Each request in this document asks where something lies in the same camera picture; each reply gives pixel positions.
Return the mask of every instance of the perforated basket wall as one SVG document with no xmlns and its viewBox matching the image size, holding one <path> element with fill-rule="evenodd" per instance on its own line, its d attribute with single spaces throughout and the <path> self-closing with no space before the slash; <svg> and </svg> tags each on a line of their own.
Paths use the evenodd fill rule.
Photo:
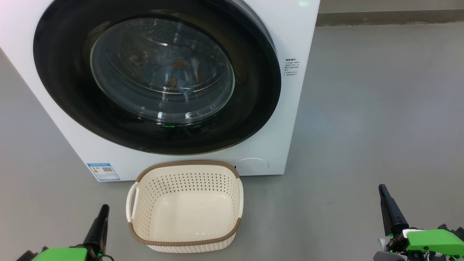
<svg viewBox="0 0 464 261">
<path fill-rule="evenodd" d="M 137 190 L 134 212 L 130 213 L 130 199 Z M 231 215 L 227 218 L 232 228 L 223 236 L 197 241 L 154 241 L 153 217 L 155 205 L 167 196 L 182 193 L 220 194 L 231 202 Z M 218 161 L 185 161 L 163 163 L 144 170 L 131 188 L 126 202 L 129 228 L 139 242 L 150 248 L 170 253 L 197 253 L 227 247 L 235 237 L 243 211 L 243 187 L 238 172 L 231 165 Z"/>
</svg>

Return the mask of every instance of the brown basket rim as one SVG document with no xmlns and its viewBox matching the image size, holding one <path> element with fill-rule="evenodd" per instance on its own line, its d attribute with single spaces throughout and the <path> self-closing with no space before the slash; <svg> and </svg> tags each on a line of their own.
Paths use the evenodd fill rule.
<svg viewBox="0 0 464 261">
<path fill-rule="evenodd" d="M 164 167 L 172 167 L 172 166 L 182 166 L 182 165 L 216 165 L 216 166 L 222 166 L 228 168 L 232 173 L 235 175 L 235 177 L 238 179 L 240 178 L 240 175 L 238 174 L 237 170 L 230 165 L 229 163 L 223 162 L 223 161 L 215 161 L 215 160 L 186 160 L 186 161 L 177 161 L 177 162 L 168 162 L 168 163 L 160 163 L 153 165 L 151 167 L 146 168 L 140 175 L 137 177 L 135 180 L 136 182 L 140 182 L 142 178 L 149 173 L 150 171 L 158 168 L 164 168 Z M 132 222 L 129 222 L 129 230 L 130 233 L 132 234 L 133 238 L 137 240 L 138 242 L 145 244 L 145 245 L 150 245 L 150 246 L 160 246 L 160 247 L 184 247 L 184 246 L 196 246 L 196 245 L 206 245 L 206 244 L 212 244 L 212 243 L 218 243 L 222 242 L 224 240 L 227 240 L 231 236 L 233 236 L 242 222 L 241 218 L 237 219 L 237 222 L 235 223 L 235 226 L 232 228 L 232 230 L 227 233 L 226 235 L 218 238 L 213 238 L 213 239 L 207 239 L 207 240 L 198 240 L 198 241 L 185 241 L 185 242 L 163 242 L 163 241 L 150 241 L 150 240 L 145 240 L 139 237 L 137 233 L 134 230 L 134 225 Z"/>
<path fill-rule="evenodd" d="M 182 166 L 182 165 L 215 165 L 215 166 L 222 166 L 228 168 L 232 173 L 235 175 L 236 178 L 240 178 L 237 170 L 227 162 L 223 161 L 216 161 L 216 160 L 184 160 L 184 161 L 176 161 L 176 162 L 167 162 L 167 163 L 160 163 L 153 165 L 151 167 L 146 168 L 140 175 L 136 178 L 136 182 L 140 182 L 142 178 L 154 169 L 164 168 L 164 167 L 173 167 L 173 166 Z"/>
</svg>

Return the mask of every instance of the cable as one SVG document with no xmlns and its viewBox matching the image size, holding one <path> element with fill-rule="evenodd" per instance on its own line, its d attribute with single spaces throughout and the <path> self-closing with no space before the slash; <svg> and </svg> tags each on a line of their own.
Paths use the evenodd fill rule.
<svg viewBox="0 0 464 261">
<path fill-rule="evenodd" d="M 100 256 L 100 260 L 102 260 L 102 261 L 103 261 L 103 258 L 104 258 L 104 257 L 108 257 L 108 258 L 110 258 L 110 259 L 111 259 L 111 261 L 115 261 L 115 259 L 114 259 L 112 256 L 110 256 L 110 255 L 107 255 L 107 254 L 104 254 L 104 255 Z"/>
</svg>

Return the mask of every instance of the glass door window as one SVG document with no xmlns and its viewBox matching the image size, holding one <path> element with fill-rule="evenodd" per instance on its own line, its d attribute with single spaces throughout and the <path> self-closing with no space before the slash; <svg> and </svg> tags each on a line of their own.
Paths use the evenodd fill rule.
<svg viewBox="0 0 464 261">
<path fill-rule="evenodd" d="M 216 43 L 164 19 L 112 26 L 95 42 L 90 64 L 111 100 L 160 124 L 194 124 L 213 116 L 235 85 L 232 65 Z"/>
</svg>

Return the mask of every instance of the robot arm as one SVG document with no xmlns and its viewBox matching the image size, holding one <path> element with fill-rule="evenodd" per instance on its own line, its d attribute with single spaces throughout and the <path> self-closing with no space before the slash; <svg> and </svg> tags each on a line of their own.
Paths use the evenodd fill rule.
<svg viewBox="0 0 464 261">
<path fill-rule="evenodd" d="M 448 230 L 445 224 L 438 229 L 409 228 L 395 200 L 384 184 L 379 185 L 385 236 L 388 243 L 379 239 L 382 251 L 374 255 L 374 261 L 456 261 L 464 256 L 464 229 Z"/>
<path fill-rule="evenodd" d="M 44 247 L 42 252 L 27 250 L 17 261 L 101 261 L 105 254 L 110 207 L 103 205 L 82 244 L 69 248 Z"/>
</svg>

